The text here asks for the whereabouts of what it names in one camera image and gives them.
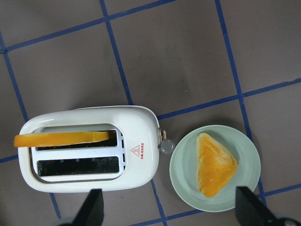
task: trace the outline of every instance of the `plate rim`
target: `plate rim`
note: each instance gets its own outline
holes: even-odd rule
[[[258,185],[258,182],[259,182],[259,179],[260,179],[260,175],[261,175],[261,160],[260,160],[260,156],[259,156],[259,153],[258,153],[258,150],[255,146],[255,144],[253,143],[253,141],[246,135],[244,134],[243,132],[241,132],[240,130],[236,129],[236,128],[233,128],[233,127],[230,127],[230,126],[226,126],[226,125],[220,125],[220,124],[214,124],[214,125],[206,125],[206,126],[202,126],[202,127],[199,127],[199,128],[196,128],[194,130],[192,130],[191,132],[189,132],[188,134],[186,134],[180,141],[179,143],[176,145],[175,149],[174,149],[174,152],[171,156],[171,159],[170,159],[170,163],[169,163],[169,177],[170,177],[170,180],[171,180],[171,183],[172,183],[172,186],[175,190],[175,192],[177,193],[177,195],[188,205],[190,205],[191,207],[197,209],[197,210],[201,210],[201,211],[204,211],[204,212],[223,212],[223,211],[227,211],[227,210],[231,210],[235,207],[235,205],[233,207],[229,207],[229,208],[226,208],[226,209],[222,209],[222,210],[205,210],[205,209],[201,209],[199,207],[196,207],[192,204],[190,204],[189,202],[187,202],[185,199],[183,199],[181,197],[181,195],[178,193],[177,189],[176,189],[176,186],[174,185],[174,182],[173,182],[173,179],[172,179],[172,171],[171,171],[171,168],[172,168],[172,161],[173,161],[173,158],[175,158],[174,156],[174,153],[177,149],[177,146],[183,142],[186,137],[188,137],[190,134],[192,133],[195,133],[195,131],[197,130],[201,130],[201,129],[205,129],[205,128],[211,128],[211,127],[224,127],[224,128],[228,128],[228,129],[232,129],[232,130],[235,130],[236,132],[242,134],[247,140],[249,140],[249,142],[254,146],[255,150],[256,150],[256,153],[257,153],[257,157],[258,157],[258,163],[259,163],[259,173],[258,173],[258,176],[257,176],[257,179],[256,179],[256,183],[254,184],[254,188],[250,188],[250,190],[253,192],[255,190],[255,188],[257,187]]]

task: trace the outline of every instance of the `bread slice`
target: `bread slice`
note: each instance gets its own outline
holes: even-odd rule
[[[233,154],[207,133],[197,136],[197,183],[206,197],[215,196],[233,177],[238,162]]]
[[[108,140],[113,131],[83,131],[59,133],[29,133],[15,136],[15,147],[48,147]]]

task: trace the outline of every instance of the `blue tape line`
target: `blue tape line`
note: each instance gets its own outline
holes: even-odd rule
[[[87,23],[84,23],[84,24],[80,24],[80,25],[77,25],[77,26],[74,26],[74,27],[64,29],[64,30],[61,30],[61,31],[58,31],[58,32],[54,32],[54,33],[51,33],[51,34],[48,34],[48,35],[44,35],[44,36],[38,37],[36,39],[24,41],[24,42],[21,42],[19,44],[7,47],[7,51],[12,51],[14,49],[26,47],[26,46],[36,44],[36,43],[41,42],[41,41],[46,41],[46,40],[53,39],[53,38],[56,38],[56,37],[59,37],[59,36],[65,35],[65,34],[76,32],[76,31],[79,31],[79,30],[82,30],[82,29],[85,29],[85,28],[88,28],[88,27],[91,27],[91,26],[94,26],[94,25],[97,25],[97,24],[101,24],[101,23],[105,22],[105,20],[106,20],[105,18],[100,18],[100,19],[93,20],[93,21],[90,21],[90,22],[87,22]]]
[[[4,40],[3,40],[1,32],[0,32],[0,45],[1,45],[1,48],[5,48],[5,44],[4,44]],[[20,106],[24,121],[26,122],[26,121],[28,121],[28,116],[27,116],[27,113],[26,113],[26,110],[25,110],[25,107],[24,107],[24,103],[23,103],[23,100],[22,100],[22,97],[21,97],[21,93],[20,93],[16,78],[15,78],[14,72],[13,72],[13,68],[11,66],[8,54],[4,53],[3,56],[4,56],[5,64],[6,64],[6,67],[8,69],[8,73],[9,73],[11,82],[13,84],[13,87],[14,87],[14,90],[15,90],[15,93],[16,93],[16,97],[17,97],[18,102],[19,102],[19,106]]]
[[[41,41],[49,40],[49,39],[52,39],[52,38],[56,38],[56,37],[65,35],[65,34],[76,32],[76,31],[79,31],[79,30],[82,30],[82,29],[85,29],[85,28],[88,28],[88,27],[91,27],[91,26],[95,26],[97,24],[101,24],[105,21],[109,21],[109,20],[113,20],[113,19],[120,18],[120,17],[123,17],[123,16],[127,16],[127,15],[130,15],[130,14],[145,10],[145,9],[150,9],[150,8],[154,8],[154,7],[157,7],[157,6],[161,6],[161,5],[167,4],[167,3],[172,2],[172,1],[175,1],[175,0],[160,0],[160,1],[152,2],[152,3],[149,3],[149,4],[143,5],[143,6],[139,6],[139,7],[133,8],[133,9],[129,9],[129,10],[126,10],[126,11],[123,11],[123,12],[119,12],[119,13],[116,13],[116,14],[113,14],[113,15],[110,15],[110,16],[107,16],[107,17],[104,17],[104,18],[99,18],[99,19],[96,19],[96,20],[93,20],[93,21],[90,21],[90,22],[87,22],[87,23],[84,23],[84,24],[80,24],[80,25],[77,25],[77,26],[74,26],[74,27],[71,27],[71,28],[67,28],[67,29],[64,29],[64,30],[61,30],[61,31],[58,31],[58,32],[54,32],[54,33],[51,33],[51,34],[48,34],[48,35],[44,35],[44,36],[41,36],[41,37],[38,37],[38,38],[35,38],[35,39],[32,39],[32,40],[28,40],[28,41],[18,43],[16,45],[7,47],[5,50],[2,49],[0,51],[0,53],[4,53],[6,51],[12,51],[14,49],[26,47],[26,46],[29,46],[29,45],[32,45],[32,44],[35,44],[35,43],[38,43],[38,42],[41,42]]]
[[[155,219],[155,220],[149,220],[149,221],[133,224],[130,226],[146,226],[146,225],[152,225],[152,224],[157,224],[157,223],[161,223],[161,222],[162,222],[162,219],[159,218],[159,219]]]
[[[263,190],[261,177],[259,177],[259,180],[258,180],[258,189],[259,189],[259,197],[261,199],[261,202],[263,203],[263,205],[267,206],[267,201],[265,198],[265,193]]]
[[[59,208],[57,206],[57,203],[56,203],[56,200],[55,200],[55,194],[49,193],[49,195],[50,195],[53,207],[55,208],[56,216],[57,216],[58,219],[61,219],[61,213],[60,213],[60,210],[59,210]]]
[[[186,217],[186,216],[190,216],[190,215],[194,215],[194,214],[198,214],[198,213],[202,213],[202,212],[203,211],[201,211],[201,210],[191,210],[191,211],[187,211],[187,212],[184,212],[184,213],[171,215],[169,217],[166,217],[166,219],[167,220],[173,220],[173,219],[182,218],[182,217]]]
[[[282,87],[291,86],[291,85],[294,85],[294,84],[297,84],[297,83],[300,83],[300,82],[301,82],[301,78],[297,78],[293,81],[285,81],[285,82],[281,82],[281,83],[278,83],[278,84],[275,84],[275,85],[267,86],[267,87],[256,89],[256,90],[252,90],[252,91],[243,93],[243,96],[244,97],[249,97],[249,96],[253,96],[253,95],[256,95],[256,94],[268,92],[268,91],[271,91],[271,90],[274,90],[274,89],[279,89],[279,88],[282,88]]]
[[[167,118],[174,117],[174,116],[177,116],[177,115],[180,115],[180,114],[185,114],[185,113],[197,111],[197,110],[200,110],[200,109],[203,109],[203,108],[223,104],[223,103],[233,101],[233,100],[237,100],[237,99],[238,99],[237,95],[230,96],[230,97],[225,97],[225,98],[222,98],[222,99],[210,101],[210,102],[200,104],[200,105],[196,105],[196,106],[193,106],[193,107],[188,107],[188,108],[184,108],[184,109],[181,109],[181,110],[178,110],[178,111],[162,114],[162,115],[157,116],[157,119],[158,120],[167,119]]]
[[[7,162],[7,161],[15,160],[15,159],[18,159],[18,158],[19,158],[18,155],[15,154],[15,155],[8,156],[8,157],[0,159],[0,163],[4,163],[4,162]]]
[[[157,205],[158,205],[158,209],[159,209],[159,213],[160,213],[163,225],[167,226],[166,217],[165,217],[165,214],[164,214],[164,211],[163,211],[163,207],[162,207],[160,199],[159,199],[159,197],[157,195],[157,190],[156,190],[155,182],[154,182],[153,179],[150,180],[150,182],[151,182],[151,186],[152,186],[152,189],[154,191],[154,194],[155,194],[156,202],[157,202]]]
[[[274,191],[266,192],[265,196],[271,196],[271,195],[288,192],[288,191],[292,191],[292,190],[300,189],[300,188],[301,188],[301,184],[297,184],[297,185],[293,185],[293,186],[289,186],[289,187],[280,188],[280,189],[277,189]]]
[[[100,5],[101,5],[101,8],[102,8],[102,11],[103,11],[103,15],[105,17],[107,17],[108,12],[107,12],[107,8],[105,6],[104,0],[99,0],[99,2],[100,2]],[[114,37],[114,33],[113,33],[113,30],[112,30],[111,23],[109,21],[106,21],[105,23],[106,23],[106,26],[107,26],[107,29],[108,29],[109,37],[110,37],[110,40],[111,40],[111,45],[112,45],[113,52],[114,52],[114,55],[115,55],[115,59],[116,59],[116,63],[117,63],[117,66],[118,66],[119,74],[121,76],[121,81],[122,81],[122,84],[123,84],[123,88],[124,88],[124,91],[125,91],[126,96],[127,96],[127,102],[128,102],[129,105],[134,105],[133,101],[132,101],[132,98],[131,98],[131,93],[130,93],[130,90],[129,90],[129,87],[128,87],[128,84],[127,84],[127,79],[126,79],[126,76],[125,76],[125,73],[124,73],[124,70],[123,70],[120,55],[119,55],[119,52],[118,52],[118,49],[117,49],[117,44],[116,44],[116,41],[115,41],[115,37]]]
[[[237,69],[236,69],[236,65],[235,65],[234,56],[233,56],[233,53],[232,53],[232,48],[231,48],[231,44],[230,44],[230,40],[229,40],[226,23],[225,23],[224,16],[223,16],[223,12],[222,12],[222,6],[221,6],[221,3],[220,3],[220,0],[215,0],[215,5],[216,5],[218,18],[220,20],[220,24],[221,24],[221,28],[222,28],[222,34],[223,34],[223,37],[224,37],[224,41],[225,41],[225,45],[226,45],[226,49],[227,49],[227,53],[228,53],[228,58],[229,58],[229,62],[230,62],[230,66],[231,66],[231,70],[232,70],[232,74],[233,74],[233,79],[234,79],[236,91],[237,91],[237,94],[238,94],[238,100],[239,100],[239,105],[240,105],[241,113],[242,113],[243,120],[244,120],[246,134],[251,140],[253,140],[251,129],[250,129],[250,124],[249,124],[249,120],[248,120],[248,116],[247,116],[247,113],[246,113],[246,106],[245,106],[245,102],[244,102],[244,96],[243,96],[242,91],[241,91],[241,86],[240,86],[240,83],[239,83],[238,73],[237,73]],[[264,196],[262,181],[261,181],[260,178],[259,178],[259,181],[258,181],[258,187],[259,187],[259,192],[260,192],[259,196],[261,198],[261,201],[264,205],[267,205],[266,199],[265,199],[265,196]]]
[[[243,116],[243,121],[244,121],[245,129],[246,129],[246,135],[250,138],[251,141],[253,141],[248,116],[246,114],[246,106],[245,106],[244,99],[239,98],[238,101],[239,101],[240,110],[241,110],[241,113]]]
[[[231,48],[231,44],[230,44],[230,40],[229,40],[229,36],[228,36],[228,32],[227,32],[226,23],[225,23],[224,16],[223,16],[223,13],[222,13],[222,7],[221,7],[220,1],[215,0],[215,5],[216,5],[218,18],[220,20],[220,24],[221,24],[221,28],[222,28],[222,34],[223,34],[224,41],[225,41],[225,44],[226,44],[226,49],[227,49],[228,58],[229,58],[229,61],[230,61],[231,70],[232,70],[232,73],[233,73],[233,78],[234,78],[236,91],[237,91],[238,94],[241,94],[242,92],[241,92],[241,87],[240,87],[240,84],[239,84],[238,73],[237,73],[237,69],[236,69],[236,66],[235,66],[234,56],[233,56],[233,53],[232,53],[232,48]]]
[[[154,8],[154,7],[157,7],[157,6],[161,6],[161,5],[173,2],[173,1],[176,1],[176,0],[160,0],[160,1],[155,1],[155,2],[152,2],[152,3],[146,4],[146,5],[143,5],[143,6],[138,6],[138,7],[129,9],[129,10],[125,10],[123,12],[112,14],[112,15],[108,16],[108,19],[109,20],[114,20],[114,19],[117,19],[117,18],[120,18],[120,17],[123,17],[123,16],[127,16],[127,15],[130,15],[130,14],[133,14],[133,13],[137,13],[137,12],[146,10],[146,9],[150,9],[150,8]]]

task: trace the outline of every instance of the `warning label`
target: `warning label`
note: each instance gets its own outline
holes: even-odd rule
[[[140,145],[131,149],[131,152],[133,152],[135,155],[137,155],[139,157],[140,156]]]
[[[141,143],[141,146],[138,145],[138,146],[134,147],[133,149],[131,149],[131,152],[133,152],[135,155],[137,155],[138,157],[140,157],[140,159],[143,159],[143,155],[144,155],[144,143]]]

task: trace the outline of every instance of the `red warning symbol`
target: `red warning symbol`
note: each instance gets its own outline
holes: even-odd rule
[[[140,145],[131,149],[131,152],[133,152],[135,155],[137,155],[139,157],[140,156]]]

